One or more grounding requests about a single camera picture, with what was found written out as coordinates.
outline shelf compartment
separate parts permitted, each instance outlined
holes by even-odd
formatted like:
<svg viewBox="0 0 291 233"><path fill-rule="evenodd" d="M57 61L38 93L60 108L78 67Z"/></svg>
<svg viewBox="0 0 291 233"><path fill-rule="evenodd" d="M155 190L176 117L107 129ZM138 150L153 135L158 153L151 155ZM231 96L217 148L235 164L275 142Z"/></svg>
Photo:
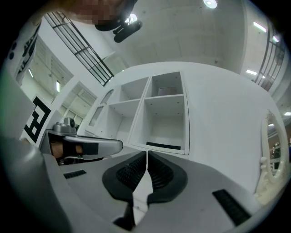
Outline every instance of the shelf compartment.
<svg viewBox="0 0 291 233"><path fill-rule="evenodd" d="M180 72L153 76L145 97L170 96L183 94Z"/></svg>
<svg viewBox="0 0 291 233"><path fill-rule="evenodd" d="M126 143L140 99L104 107L96 127L96 135Z"/></svg>
<svg viewBox="0 0 291 233"><path fill-rule="evenodd" d="M122 85L116 90L112 99L110 99L110 103L141 99L148 79L149 78L142 78Z"/></svg>
<svg viewBox="0 0 291 233"><path fill-rule="evenodd" d="M183 95L146 98L140 107L130 143L148 149L184 154L185 122Z"/></svg>

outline white oval frame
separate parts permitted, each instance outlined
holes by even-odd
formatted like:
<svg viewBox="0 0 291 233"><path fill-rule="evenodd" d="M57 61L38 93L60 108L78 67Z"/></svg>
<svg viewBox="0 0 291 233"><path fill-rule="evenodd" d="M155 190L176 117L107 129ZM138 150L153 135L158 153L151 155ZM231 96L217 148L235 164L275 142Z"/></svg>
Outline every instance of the white oval frame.
<svg viewBox="0 0 291 233"><path fill-rule="evenodd" d="M280 139L281 157L280 164L275 175L272 174L270 163L270 151L268 142L268 120L272 120ZM289 150L285 128L278 123L275 115L269 110L261 125L261 175L256 188L255 196L262 204L269 203L286 185L289 178Z"/></svg>

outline ceiling light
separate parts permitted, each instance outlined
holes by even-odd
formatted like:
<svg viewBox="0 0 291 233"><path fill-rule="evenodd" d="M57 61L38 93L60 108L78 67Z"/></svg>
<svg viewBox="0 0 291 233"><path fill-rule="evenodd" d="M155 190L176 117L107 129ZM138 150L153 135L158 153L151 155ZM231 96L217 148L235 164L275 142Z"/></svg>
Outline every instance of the ceiling light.
<svg viewBox="0 0 291 233"><path fill-rule="evenodd" d="M246 70L246 72L251 74L251 75L257 75L257 72L254 72L254 71Z"/></svg>
<svg viewBox="0 0 291 233"><path fill-rule="evenodd" d="M216 8L217 7L217 2L215 0L203 0L204 4L208 6L209 8Z"/></svg>
<svg viewBox="0 0 291 233"><path fill-rule="evenodd" d="M29 71L29 73L30 73L31 77L33 77L33 75L32 75L32 73L31 73L30 69L28 69L28 71Z"/></svg>
<svg viewBox="0 0 291 233"><path fill-rule="evenodd" d="M58 81L55 82L55 86L56 86L56 91L60 92L60 83Z"/></svg>
<svg viewBox="0 0 291 233"><path fill-rule="evenodd" d="M275 36L273 36L273 40L274 40L274 42L279 42L279 40L275 37Z"/></svg>
<svg viewBox="0 0 291 233"><path fill-rule="evenodd" d="M254 22L254 26L256 26L257 28L261 29L263 32L266 32L267 31L263 26L259 25L256 22Z"/></svg>
<svg viewBox="0 0 291 233"><path fill-rule="evenodd" d="M133 22L137 21L137 16L135 14L130 14L130 16L126 19L126 23L132 24Z"/></svg>

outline black railing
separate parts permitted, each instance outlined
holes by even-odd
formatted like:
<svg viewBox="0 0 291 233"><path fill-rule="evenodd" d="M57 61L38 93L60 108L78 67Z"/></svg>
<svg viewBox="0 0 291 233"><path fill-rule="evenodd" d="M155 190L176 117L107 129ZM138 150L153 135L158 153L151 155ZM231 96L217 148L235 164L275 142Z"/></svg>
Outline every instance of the black railing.
<svg viewBox="0 0 291 233"><path fill-rule="evenodd" d="M64 14L51 12L45 18L71 52L101 85L105 86L114 77L104 61Z"/></svg>
<svg viewBox="0 0 291 233"><path fill-rule="evenodd" d="M269 91L277 78L285 55L285 44L278 37L272 23L268 22L267 45L260 71L255 82Z"/></svg>

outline white shelf unit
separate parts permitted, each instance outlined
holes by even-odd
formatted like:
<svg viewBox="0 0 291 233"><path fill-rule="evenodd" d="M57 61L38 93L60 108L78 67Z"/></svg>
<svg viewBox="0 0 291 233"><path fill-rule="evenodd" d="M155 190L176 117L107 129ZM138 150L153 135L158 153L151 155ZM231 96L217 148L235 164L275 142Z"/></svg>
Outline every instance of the white shelf unit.
<svg viewBox="0 0 291 233"><path fill-rule="evenodd" d="M164 152L188 153L187 118L184 95L146 98L139 109L130 144ZM180 148L164 148L161 145L147 145L147 143Z"/></svg>
<svg viewBox="0 0 291 233"><path fill-rule="evenodd" d="M153 76L148 85L145 97L183 94L180 72Z"/></svg>
<svg viewBox="0 0 291 233"><path fill-rule="evenodd" d="M103 108L95 134L127 143L140 99L111 104Z"/></svg>
<svg viewBox="0 0 291 233"><path fill-rule="evenodd" d="M123 84L122 86L116 88L116 91L114 91L112 98L110 98L109 100L109 104L141 99L148 79L148 77L142 78L133 82Z"/></svg>

